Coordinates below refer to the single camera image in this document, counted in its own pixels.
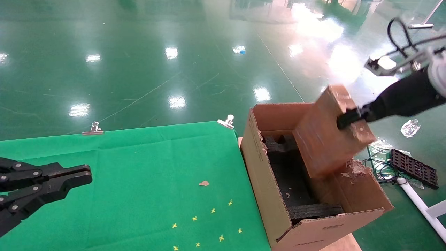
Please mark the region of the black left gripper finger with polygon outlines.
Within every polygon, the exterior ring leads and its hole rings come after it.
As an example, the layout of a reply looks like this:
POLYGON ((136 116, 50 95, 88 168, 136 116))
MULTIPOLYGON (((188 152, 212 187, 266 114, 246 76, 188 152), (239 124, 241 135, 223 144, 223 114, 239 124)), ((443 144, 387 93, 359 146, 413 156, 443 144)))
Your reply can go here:
POLYGON ((43 185, 44 182, 68 181, 72 187, 79 187, 92 183, 90 166, 82 164, 64 168, 59 163, 40 166, 1 158, 1 192, 12 192, 29 186, 43 185))
POLYGON ((49 174, 23 171, 1 175, 0 235, 3 237, 43 205, 65 199, 76 187, 90 184, 91 172, 49 174))

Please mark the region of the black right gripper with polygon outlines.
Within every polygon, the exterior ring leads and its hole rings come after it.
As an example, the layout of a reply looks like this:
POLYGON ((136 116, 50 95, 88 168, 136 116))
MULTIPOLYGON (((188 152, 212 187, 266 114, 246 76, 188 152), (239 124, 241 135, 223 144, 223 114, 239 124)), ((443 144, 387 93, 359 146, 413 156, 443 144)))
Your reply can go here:
POLYGON ((377 98, 338 116, 337 128, 343 130, 359 120, 377 121, 389 116, 414 116, 438 106, 438 91, 429 80, 428 70, 411 73, 387 87, 377 98))

